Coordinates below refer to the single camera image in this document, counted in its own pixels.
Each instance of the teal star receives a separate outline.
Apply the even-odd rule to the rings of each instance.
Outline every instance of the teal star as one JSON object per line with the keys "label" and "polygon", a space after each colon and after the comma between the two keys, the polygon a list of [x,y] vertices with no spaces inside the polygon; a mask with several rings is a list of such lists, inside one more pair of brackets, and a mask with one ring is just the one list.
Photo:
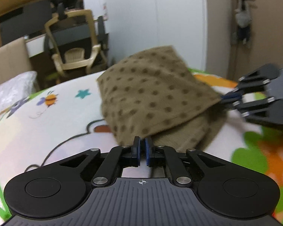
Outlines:
{"label": "teal star", "polygon": [[81,99],[85,98],[86,96],[91,95],[89,89],[86,90],[79,90],[78,94],[75,96],[76,98],[80,97]]}

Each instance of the black curved line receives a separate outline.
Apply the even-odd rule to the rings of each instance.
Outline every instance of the black curved line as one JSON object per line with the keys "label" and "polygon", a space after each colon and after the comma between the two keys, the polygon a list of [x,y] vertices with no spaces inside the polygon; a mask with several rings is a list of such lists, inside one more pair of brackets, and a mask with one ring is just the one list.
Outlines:
{"label": "black curved line", "polygon": [[44,166],[45,162],[48,160],[48,158],[51,156],[51,154],[52,154],[57,148],[61,147],[63,144],[65,144],[66,142],[68,142],[68,141],[70,141],[70,140],[72,140],[72,139],[75,139],[75,138],[78,138],[78,137],[81,137],[81,136],[90,134],[90,132],[88,131],[89,127],[90,127],[92,124],[94,124],[94,123],[96,123],[96,122],[99,122],[99,121],[103,121],[103,120],[104,120],[104,119],[95,120],[95,121],[90,122],[90,123],[87,125],[87,128],[86,128],[86,129],[87,129],[87,132],[86,132],[86,133],[81,133],[81,134],[72,136],[71,138],[69,138],[69,139],[63,141],[63,142],[60,143],[60,144],[58,144],[56,147],[54,147],[54,148],[48,153],[48,155],[47,155],[47,156],[45,157],[45,159],[43,160],[41,166],[36,165],[36,164],[30,165],[30,166],[28,166],[28,167],[25,169],[24,172],[27,172],[27,170],[28,170],[29,168],[31,168],[31,167],[40,168],[40,167]]}

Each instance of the beige upholstered chair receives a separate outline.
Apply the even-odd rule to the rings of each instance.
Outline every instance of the beige upholstered chair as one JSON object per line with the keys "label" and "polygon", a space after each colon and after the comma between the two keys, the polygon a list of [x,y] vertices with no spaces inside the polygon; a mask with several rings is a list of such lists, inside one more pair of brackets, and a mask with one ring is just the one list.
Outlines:
{"label": "beige upholstered chair", "polygon": [[90,30],[90,38],[91,38],[91,45],[92,45],[91,56],[89,59],[84,59],[85,50],[83,48],[73,48],[65,52],[64,54],[65,63],[62,62],[62,58],[60,55],[60,51],[58,49],[58,45],[50,31],[50,27],[53,24],[59,22],[58,17],[54,17],[53,19],[49,20],[45,24],[45,31],[49,39],[51,40],[54,50],[55,50],[55,54],[53,54],[52,56],[52,59],[55,64],[55,68],[62,77],[67,77],[67,74],[65,72],[66,70],[77,69],[81,67],[86,67],[86,74],[90,74],[92,64],[94,63],[95,58],[97,57],[98,54],[102,56],[102,59],[105,62],[107,61],[101,49],[101,44],[99,44],[97,41],[92,12],[91,10],[82,9],[82,10],[65,12],[65,14],[67,15],[68,18],[77,17],[77,16],[85,16],[86,22]]}

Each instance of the hanging plush doll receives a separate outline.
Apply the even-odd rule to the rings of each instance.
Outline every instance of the hanging plush doll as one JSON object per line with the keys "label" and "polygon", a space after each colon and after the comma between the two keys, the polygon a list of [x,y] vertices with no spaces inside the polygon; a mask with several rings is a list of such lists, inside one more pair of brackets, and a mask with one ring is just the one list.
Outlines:
{"label": "hanging plush doll", "polygon": [[236,22],[238,25],[237,28],[237,40],[243,41],[243,44],[246,44],[251,39],[251,12],[247,0],[239,0],[238,8],[236,12]]}

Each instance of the brown polka dot cloth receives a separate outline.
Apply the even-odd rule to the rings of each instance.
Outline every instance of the brown polka dot cloth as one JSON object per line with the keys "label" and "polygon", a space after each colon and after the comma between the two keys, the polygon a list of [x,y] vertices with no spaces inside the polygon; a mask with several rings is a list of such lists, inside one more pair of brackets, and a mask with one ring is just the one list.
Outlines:
{"label": "brown polka dot cloth", "polygon": [[119,145],[151,135],[155,145],[178,152],[203,148],[225,121],[219,95],[194,78],[171,46],[121,60],[98,83],[102,114]]}

